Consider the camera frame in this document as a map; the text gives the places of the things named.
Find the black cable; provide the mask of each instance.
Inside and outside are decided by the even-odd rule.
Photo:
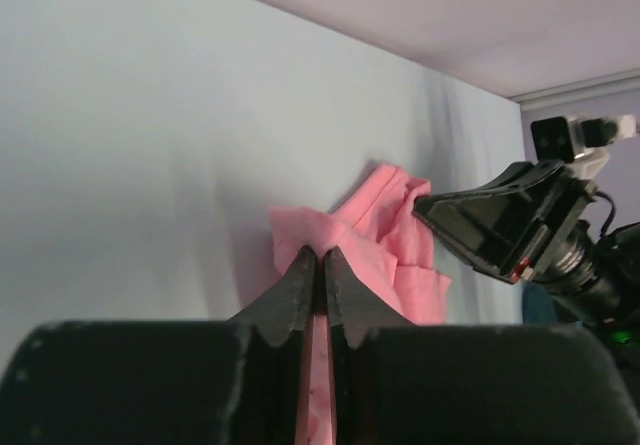
[[[611,204],[611,211],[609,212],[609,216],[607,217],[607,219],[604,222],[604,225],[602,225],[602,228],[600,229],[600,238],[603,238],[609,231],[609,227],[611,226],[611,223],[613,223],[613,219],[616,217],[617,209],[616,209],[616,204],[613,202],[613,198],[611,198],[611,195],[601,192],[600,190],[598,190],[595,193],[595,195],[596,197],[603,198],[604,200],[606,200]]]

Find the pink towel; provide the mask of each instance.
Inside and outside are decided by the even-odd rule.
[[[340,209],[327,215],[310,208],[273,208],[274,262],[284,273],[304,245],[322,258],[338,246],[358,279],[394,310],[420,325],[443,323],[449,278],[433,270],[433,236],[411,212],[430,183],[381,164]],[[326,319],[313,330],[309,443],[332,436]]]

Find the ceiling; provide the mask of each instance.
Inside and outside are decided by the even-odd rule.
[[[261,0],[511,97],[640,68],[640,0]]]

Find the white wall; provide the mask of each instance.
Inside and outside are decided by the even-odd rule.
[[[0,364],[45,320],[230,316],[276,278],[267,208],[331,209],[372,160],[443,191],[523,155],[515,104],[251,0],[0,0],[0,24]],[[439,264],[453,320],[514,319]]]
[[[535,148],[531,136],[531,122],[557,115],[582,114],[593,117],[634,114],[640,119],[640,90],[607,95],[554,107],[547,107],[522,114],[523,134],[527,158],[535,160]],[[611,161],[595,178],[598,186],[610,194],[618,209],[611,231],[617,227],[640,220],[640,138],[623,140],[609,147]],[[590,205],[584,218],[592,225],[592,235],[598,236],[600,227],[609,213],[606,202]]]

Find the green light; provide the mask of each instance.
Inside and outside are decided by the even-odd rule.
[[[629,345],[631,343],[631,332],[627,332],[626,330],[613,332],[611,338],[621,345]]]

